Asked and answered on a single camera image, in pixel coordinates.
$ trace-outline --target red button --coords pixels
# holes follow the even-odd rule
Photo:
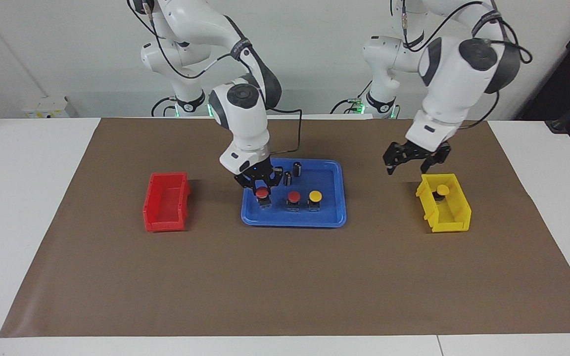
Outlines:
[[[287,194],[287,200],[291,201],[292,203],[298,203],[300,201],[300,193],[297,191],[291,191]]]
[[[267,190],[266,187],[260,187],[256,190],[256,198],[265,199],[270,195],[270,192]]]

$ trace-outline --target white wall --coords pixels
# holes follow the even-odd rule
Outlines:
[[[0,0],[0,117],[22,116],[25,104],[45,94],[67,95],[82,116],[145,116],[157,99],[172,95],[165,79],[141,64],[140,47],[152,36],[125,1]],[[362,44],[372,35],[395,36],[388,0],[208,2],[235,19],[277,74],[284,88],[280,108],[307,113],[327,113],[357,95],[371,76]],[[570,0],[497,4],[535,56],[503,90],[492,116],[509,119],[561,59],[570,40]],[[454,23],[442,32],[468,33]],[[222,53],[216,49],[213,56]],[[238,63],[226,59],[204,76],[204,88],[240,74]],[[426,90],[417,75],[399,79],[401,116],[412,117]],[[484,95],[471,114],[480,117],[492,100]]]

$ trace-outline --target yellow bin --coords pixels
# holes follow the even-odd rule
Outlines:
[[[467,231],[472,210],[454,174],[423,174],[417,196],[432,232]]]

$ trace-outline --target robotic arm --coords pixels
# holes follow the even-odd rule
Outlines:
[[[268,190],[278,185],[283,169],[271,164],[265,110],[278,104],[281,84],[258,56],[252,43],[231,18],[216,12],[205,0],[145,0],[143,6],[152,8],[156,29],[160,29],[159,34],[167,39],[166,47],[173,49],[168,58],[179,67],[208,58],[209,45],[227,48],[231,57],[246,67],[248,74],[214,88],[208,99],[217,123],[233,133],[233,141],[219,161],[235,174],[235,180],[242,187],[256,191],[258,181],[263,181]],[[156,68],[155,71],[163,72],[174,83],[178,99],[180,95],[195,99],[201,89],[198,79],[178,77],[172,68],[161,69],[165,66],[160,61],[160,53],[151,46],[145,46],[142,51],[143,61],[151,65],[150,68]],[[194,77],[194,72],[186,68],[179,71]],[[194,101],[194,104],[198,105],[201,100]]]
[[[437,38],[426,44],[423,24],[428,11],[468,26],[472,38]],[[374,36],[366,43],[364,58],[374,79],[365,112],[385,117],[391,110],[399,88],[393,70],[419,73],[428,88],[423,108],[406,133],[408,141],[393,142],[383,158],[389,174],[416,159],[425,160],[421,167],[425,173],[445,162],[451,149],[447,140],[482,93],[497,92],[513,81],[520,69],[520,52],[503,43],[509,40],[500,13],[485,2],[397,0],[391,13],[394,29],[405,38]]]

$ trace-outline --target red plastic container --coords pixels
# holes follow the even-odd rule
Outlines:
[[[153,173],[144,202],[144,226],[149,232],[182,231],[188,217],[188,174]]]

